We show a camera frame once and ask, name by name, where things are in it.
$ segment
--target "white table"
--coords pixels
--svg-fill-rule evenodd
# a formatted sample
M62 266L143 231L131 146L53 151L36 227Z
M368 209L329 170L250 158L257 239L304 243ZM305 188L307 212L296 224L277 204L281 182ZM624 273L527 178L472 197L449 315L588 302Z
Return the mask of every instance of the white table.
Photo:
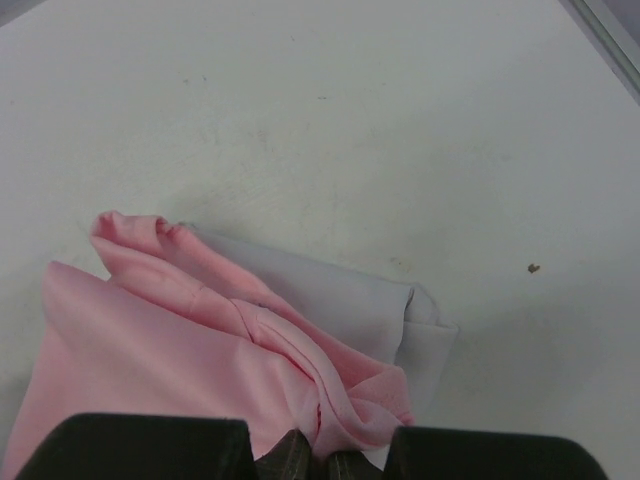
M640 108L557 0L47 0L0 28L2 436L50 259L160 213L423 283L429 424L640 470ZM527 271L530 263L541 269Z

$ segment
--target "pink fabric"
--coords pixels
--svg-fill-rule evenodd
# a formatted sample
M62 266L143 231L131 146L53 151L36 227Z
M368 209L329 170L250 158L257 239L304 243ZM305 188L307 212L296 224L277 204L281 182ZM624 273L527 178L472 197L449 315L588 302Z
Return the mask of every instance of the pink fabric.
M91 241L108 282L59 263L45 273L47 329L3 479L80 412L243 418L255 458L292 428L322 458L413 422L400 368L325 334L187 228L111 212Z

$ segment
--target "pink garment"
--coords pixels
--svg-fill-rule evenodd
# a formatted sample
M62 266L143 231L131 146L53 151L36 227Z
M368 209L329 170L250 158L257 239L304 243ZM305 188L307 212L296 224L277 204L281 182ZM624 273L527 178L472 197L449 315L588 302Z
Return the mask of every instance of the pink garment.
M47 329L2 479L80 412L242 418L255 458L292 428L323 458L413 423L399 367L325 334L187 228L111 212L91 241L112 277L49 265Z

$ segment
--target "white surface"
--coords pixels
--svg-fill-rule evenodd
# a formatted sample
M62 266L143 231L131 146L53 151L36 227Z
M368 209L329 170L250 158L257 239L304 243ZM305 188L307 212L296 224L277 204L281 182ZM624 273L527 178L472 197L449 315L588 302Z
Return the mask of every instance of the white surface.
M636 478L639 132L556 0L48 0L0 28L5 423L116 208L421 282L464 329L430 423Z

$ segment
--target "pink cloth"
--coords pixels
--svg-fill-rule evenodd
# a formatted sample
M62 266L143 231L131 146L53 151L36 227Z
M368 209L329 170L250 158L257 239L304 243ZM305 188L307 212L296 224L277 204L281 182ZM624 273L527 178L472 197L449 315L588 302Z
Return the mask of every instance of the pink cloth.
M47 329L1 478L80 412L242 418L255 458L292 428L322 458L413 423L399 367L322 332L187 228L111 212L91 241L112 277L48 267Z

